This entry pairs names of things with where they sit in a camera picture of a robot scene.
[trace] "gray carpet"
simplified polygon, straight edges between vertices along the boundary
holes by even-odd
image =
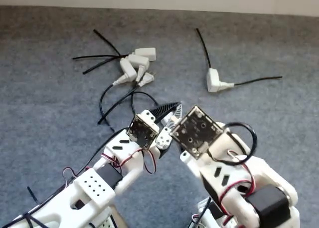
[[[227,82],[283,75],[210,94],[199,27],[212,64]],[[143,91],[160,102],[198,104],[215,120],[251,124],[257,156],[295,186],[302,227],[319,223],[319,18],[195,11],[0,7],[0,225],[34,206],[63,183],[62,168],[78,169],[111,135],[97,126],[101,92],[121,75],[117,62],[88,75],[98,60],[76,55],[110,53],[96,28],[122,53],[154,46],[156,80]],[[130,85],[107,94],[109,107]],[[138,111],[153,107],[137,96]],[[132,118],[129,102],[109,117],[115,129]],[[174,145],[121,197],[119,212],[133,228],[182,228],[206,197],[179,161]]]

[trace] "black cable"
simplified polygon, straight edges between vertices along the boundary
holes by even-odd
[[[119,53],[119,51],[114,47],[113,44],[111,44],[110,41],[108,41],[106,38],[103,37],[103,35],[101,35],[96,29],[93,30],[93,32],[98,35],[104,42],[106,42],[109,46],[112,47],[112,49],[114,49],[114,51],[119,55],[121,56],[121,54]]]
[[[235,83],[235,86],[244,85],[244,84],[248,84],[248,83],[252,83],[252,82],[258,82],[258,81],[262,81],[262,80],[271,80],[271,79],[280,79],[280,78],[283,78],[283,77],[282,76],[262,77],[262,78],[257,78],[257,79],[246,81],[246,82]]]
[[[96,228],[95,225],[93,225],[92,222],[89,223],[89,226],[91,226],[92,228]]]
[[[254,153],[256,152],[256,149],[257,149],[257,134],[256,132],[254,131],[254,129],[246,124],[246,123],[242,123],[242,122],[231,122],[231,123],[227,123],[226,125],[224,125],[222,128],[223,129],[226,129],[226,128],[229,128],[229,127],[244,127],[246,128],[251,136],[252,136],[252,139],[253,139],[253,144],[251,146],[251,149],[250,149],[250,152],[249,154],[247,155],[247,157],[243,160],[240,160],[239,162],[232,162],[232,161],[226,161],[226,160],[218,160],[218,159],[215,159],[216,161],[218,162],[222,162],[226,165],[229,165],[229,166],[237,166],[237,165],[241,165],[241,164],[244,164],[245,162],[247,162],[253,155]]]
[[[87,55],[87,56],[79,56],[73,57],[72,60],[82,59],[82,58],[94,58],[94,57],[120,57],[118,55],[110,55],[110,54],[102,54],[102,55]]]
[[[199,221],[201,220],[201,218],[202,218],[203,215],[205,214],[206,210],[208,209],[208,206],[209,206],[210,202],[211,202],[211,197],[208,198],[207,203],[206,203],[204,209],[202,210],[202,212],[200,213],[200,216],[199,216],[198,219],[196,220],[196,222],[195,222],[195,227],[198,225]]]
[[[241,150],[241,152],[244,155],[247,155],[247,152],[245,150],[245,148],[240,144],[240,142],[233,136],[233,134],[231,132],[227,132],[227,135],[231,138],[231,140],[234,141],[234,143],[236,143],[236,145],[239,147],[239,149]]]
[[[90,67],[89,69],[85,70],[85,71],[83,72],[83,75],[85,75],[85,74],[87,74],[87,73],[93,71],[94,69],[96,69],[96,68],[98,68],[98,67],[100,67],[100,66],[102,66],[102,65],[104,65],[104,64],[106,64],[106,63],[108,63],[108,62],[111,62],[111,61],[113,61],[113,60],[115,60],[115,59],[117,59],[117,58],[118,58],[118,57],[111,57],[111,58],[105,59],[104,61],[99,62],[98,64],[94,65],[93,67]]]
[[[136,89],[138,89],[139,87],[136,86],[135,88],[133,88],[131,91],[129,91],[128,93],[126,93],[122,98],[120,98],[116,103],[113,104],[113,106],[106,111],[106,113],[103,114],[103,116],[101,117],[101,119],[98,121],[98,125],[101,124],[101,122],[103,122],[103,120],[108,116],[108,114],[115,108],[117,107],[126,97],[130,96],[133,92],[135,92]]]
[[[110,142],[116,135],[118,135],[120,132],[122,132],[123,130],[125,130],[127,128],[122,128],[121,130],[115,132],[114,134],[112,134],[93,154],[93,156],[84,164],[84,166],[82,166],[80,168],[80,170],[76,173],[76,175],[78,176],[82,171],[84,171],[84,169],[88,166],[88,164],[93,160],[93,158],[104,148],[104,146]],[[70,178],[68,182],[72,182],[74,180],[74,177]],[[61,191],[64,190],[65,184],[63,184],[62,186],[60,186],[53,194],[51,194],[44,202],[42,202],[41,204],[39,204],[38,206],[36,206],[32,211],[30,211],[28,214],[32,215],[35,212],[37,212],[38,210],[40,210],[42,207],[44,207],[50,200],[52,200],[56,195],[58,195]],[[2,228],[9,228],[10,226],[20,222],[21,220],[25,219],[25,216],[19,217],[11,222],[9,222],[8,224],[4,225]]]
[[[102,108],[102,101],[103,101],[103,98],[105,96],[105,94],[111,89],[111,87],[113,87],[113,84],[111,84],[110,86],[108,86],[104,92],[102,93],[101,97],[100,97],[100,113],[101,113],[101,116],[103,116],[104,112],[103,112],[103,108]],[[109,123],[108,120],[106,120],[106,118],[104,119],[105,123],[110,127],[110,129],[112,130],[112,132],[115,132],[114,128],[111,126],[111,124]]]
[[[198,33],[198,35],[199,35],[199,38],[200,38],[200,40],[201,40],[201,43],[203,44],[203,47],[204,47],[204,50],[205,50],[206,59],[207,59],[207,62],[208,62],[208,66],[211,67],[210,60],[209,60],[209,55],[208,55],[208,52],[207,52],[207,48],[206,48],[204,39],[203,39],[203,37],[201,36],[200,31],[199,31],[198,28],[196,29],[196,31],[197,31],[197,33]]]
[[[29,186],[26,187],[30,193],[30,195],[32,196],[33,200],[35,201],[35,203],[39,204],[38,199],[36,198],[35,194],[33,193],[33,191],[31,190],[31,188]]]
[[[155,98],[153,98],[153,97],[152,97],[151,95],[149,95],[148,93],[146,93],[146,92],[141,92],[141,91],[135,91],[135,92],[133,92],[133,93],[131,94],[131,108],[132,108],[132,112],[133,112],[134,115],[136,114],[135,108],[134,108],[134,94],[136,94],[136,93],[140,93],[140,94],[144,94],[144,95],[148,96],[148,97],[155,103],[156,106],[159,105],[159,103],[155,100]]]

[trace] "white plug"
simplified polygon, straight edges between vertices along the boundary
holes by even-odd
[[[234,83],[221,82],[217,69],[213,68],[209,68],[206,80],[208,92],[218,92],[235,86]]]
[[[142,57],[135,54],[130,54],[128,56],[128,60],[134,68],[138,68],[136,82],[139,82],[143,74],[148,70],[150,66],[150,60],[148,57]]]
[[[125,83],[125,82],[132,82],[137,76],[135,69],[130,64],[127,58],[122,58],[120,60],[120,66],[122,68],[122,71],[124,72],[124,75],[122,75],[118,80],[113,82],[113,86],[121,84],[121,83]]]
[[[147,57],[150,61],[156,60],[156,49],[154,47],[137,48],[132,54]]]
[[[130,54],[127,57],[127,59],[130,61],[133,68],[139,68],[139,66],[144,66],[147,70],[150,66],[150,60],[148,57]]]
[[[146,72],[143,79],[138,83],[139,87],[143,87],[144,85],[153,82],[154,81],[154,76],[151,75],[150,73]]]
[[[135,79],[136,82],[140,81],[140,79],[143,77],[146,70],[147,69],[144,66],[139,66],[138,75],[136,76],[136,79]]]

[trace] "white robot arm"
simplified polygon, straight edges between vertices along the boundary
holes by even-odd
[[[250,148],[224,125],[195,106],[172,131],[185,148],[180,159],[213,199],[198,204],[202,216],[196,214],[189,227],[299,228],[294,187],[264,160],[251,156]],[[209,206],[217,209],[217,217]]]
[[[178,105],[175,112],[164,117],[167,125],[160,132],[156,118],[149,110],[137,114],[127,130],[123,129],[104,146],[101,158],[92,168],[72,183],[66,183],[64,189],[46,204],[18,216],[4,228],[118,227],[111,216],[114,198],[142,174],[146,153],[150,154],[156,171],[156,160],[172,141],[170,126],[174,127],[180,119],[181,105]],[[115,168],[127,173],[122,176]]]

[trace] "white power adapter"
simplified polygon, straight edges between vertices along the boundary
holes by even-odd
[[[124,72],[124,75],[122,75],[118,80],[113,82],[113,86],[125,82],[132,82],[137,76],[135,69],[133,68],[133,66],[127,58],[122,58],[120,60],[120,66],[122,68],[122,71]]]
[[[218,92],[227,88],[233,88],[235,86],[234,83],[220,81],[218,71],[214,68],[209,68],[206,81],[208,92]]]
[[[156,60],[156,49],[154,47],[137,48],[132,54],[147,57],[151,62]]]
[[[134,68],[138,68],[138,74],[136,76],[136,82],[139,82],[144,73],[150,66],[150,60],[148,57],[143,57],[135,54],[130,54],[128,60]]]
[[[136,54],[130,54],[127,59],[130,61],[131,65],[134,68],[138,68],[139,66],[144,66],[146,70],[150,66],[150,60],[148,57],[143,57]]]

